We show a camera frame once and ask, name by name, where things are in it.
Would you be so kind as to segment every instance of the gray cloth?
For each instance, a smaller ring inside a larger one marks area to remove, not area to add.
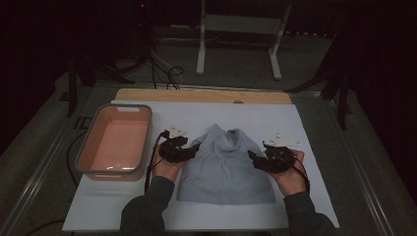
[[[201,144],[196,157],[184,167],[178,201],[217,205],[273,203],[275,197],[265,171],[255,169],[248,149],[263,155],[241,130],[224,132],[214,124],[192,141]]]

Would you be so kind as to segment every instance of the white metal leg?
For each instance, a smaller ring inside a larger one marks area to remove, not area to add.
[[[201,76],[205,73],[206,62],[206,30],[225,30],[225,31],[245,31],[257,33],[276,33],[276,41],[273,47],[268,50],[270,64],[272,67],[273,77],[280,80],[281,72],[279,70],[276,52],[282,36],[285,31],[285,24],[288,19],[291,5],[287,5],[282,19],[262,19],[262,18],[246,18],[246,17],[228,17],[206,15],[206,0],[202,0],[202,16],[200,25],[200,48],[197,60],[197,75]]]
[[[276,52],[278,51],[279,43],[282,41],[282,37],[285,31],[285,24],[288,19],[289,11],[291,10],[291,5],[288,5],[285,9],[283,18],[279,21],[279,30],[276,34],[276,41],[273,47],[268,50],[270,66],[272,67],[273,78],[276,80],[281,80],[281,71],[279,69],[278,60],[276,59]]]
[[[197,59],[197,75],[205,73],[206,63],[206,0],[202,0],[202,17],[200,22],[200,49]]]

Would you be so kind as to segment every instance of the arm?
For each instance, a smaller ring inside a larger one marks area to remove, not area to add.
[[[130,200],[122,211],[120,235],[162,235],[165,224],[162,212],[168,207],[174,183],[154,176],[143,196]]]
[[[295,161],[294,166],[304,172],[301,162],[304,160],[304,152],[292,150],[300,162]],[[288,216],[288,225],[291,235],[335,235],[334,225],[327,216],[317,213],[310,195],[306,192],[304,178],[290,168],[283,173],[269,174],[276,182],[284,198]]]
[[[170,163],[155,152],[152,180],[143,196],[130,200],[122,211],[120,235],[162,235],[165,224],[162,212],[168,207],[178,172],[186,162]]]

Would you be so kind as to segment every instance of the hand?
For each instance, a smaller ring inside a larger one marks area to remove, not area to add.
[[[291,149],[291,151],[298,160],[303,162],[303,151],[294,149]],[[297,160],[294,162],[294,167],[301,170],[301,172],[305,174],[303,166]],[[306,191],[306,183],[303,176],[301,176],[301,174],[293,168],[289,168],[287,171],[282,173],[269,173],[269,175],[275,180],[284,197]]]
[[[185,163],[187,163],[187,161],[171,163],[165,159],[162,159],[162,157],[159,155],[159,149],[160,146],[157,146],[152,164],[156,165],[156,167],[152,171],[152,176],[162,176],[171,180],[172,182],[175,182],[178,172],[185,165]]]

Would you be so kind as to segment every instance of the white paper sheet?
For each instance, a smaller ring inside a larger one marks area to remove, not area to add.
[[[143,168],[149,164],[156,137],[170,125],[187,131],[189,143],[205,134],[216,123],[223,130],[241,129],[261,149],[262,141],[277,133],[301,143],[304,164],[311,181],[311,198],[316,211],[324,213],[338,227],[328,191],[304,131],[295,105],[228,104],[198,102],[123,101],[112,103],[146,104],[152,109],[152,130]],[[167,231],[269,230],[288,226],[283,196],[276,184],[274,204],[217,206],[178,202],[177,178],[173,197],[163,213]],[[132,198],[144,193],[145,175],[137,182],[92,181],[84,175],[64,223],[66,231],[117,231],[121,210]]]

